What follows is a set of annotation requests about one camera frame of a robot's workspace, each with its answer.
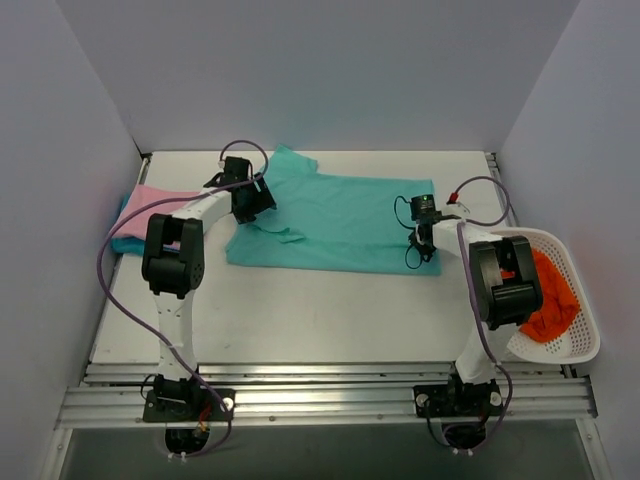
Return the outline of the teal t shirt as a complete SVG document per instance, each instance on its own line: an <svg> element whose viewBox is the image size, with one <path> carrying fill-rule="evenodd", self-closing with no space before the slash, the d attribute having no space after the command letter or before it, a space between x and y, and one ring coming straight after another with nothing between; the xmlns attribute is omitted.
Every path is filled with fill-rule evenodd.
<svg viewBox="0 0 640 480"><path fill-rule="evenodd" d="M439 259L409 252L407 207L394 201L435 191L430 179L374 178L319 172L316 160L280 146L266 184L276 202L240 225L225 247L243 267L438 276Z"/></svg>

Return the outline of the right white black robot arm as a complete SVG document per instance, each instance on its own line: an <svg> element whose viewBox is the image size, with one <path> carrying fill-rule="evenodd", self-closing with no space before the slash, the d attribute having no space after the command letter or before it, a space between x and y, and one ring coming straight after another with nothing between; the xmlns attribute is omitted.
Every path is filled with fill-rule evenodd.
<svg viewBox="0 0 640 480"><path fill-rule="evenodd" d="M464 413L480 400L477 385L495 378L516 329L542 307L532 247L521 235L490 232L469 219L459 204L438 209L431 194L415 196L408 204L413 224L407 250L418 254L417 265L448 253L464 269L474 326L455 361L459 378L443 390L447 406Z"/></svg>

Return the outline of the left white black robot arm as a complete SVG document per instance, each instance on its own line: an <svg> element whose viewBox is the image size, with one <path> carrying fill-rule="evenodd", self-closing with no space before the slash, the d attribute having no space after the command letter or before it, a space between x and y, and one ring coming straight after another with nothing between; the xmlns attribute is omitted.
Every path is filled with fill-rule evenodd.
<svg viewBox="0 0 640 480"><path fill-rule="evenodd" d="M250 160L228 156L221 167L195 200L171 213L151 215L147 225L142 277L153 294L161 348L153 392L179 419L194 417L206 393L196 378L193 347L193 302L204 279L205 234L228 214L242 225L276 207Z"/></svg>

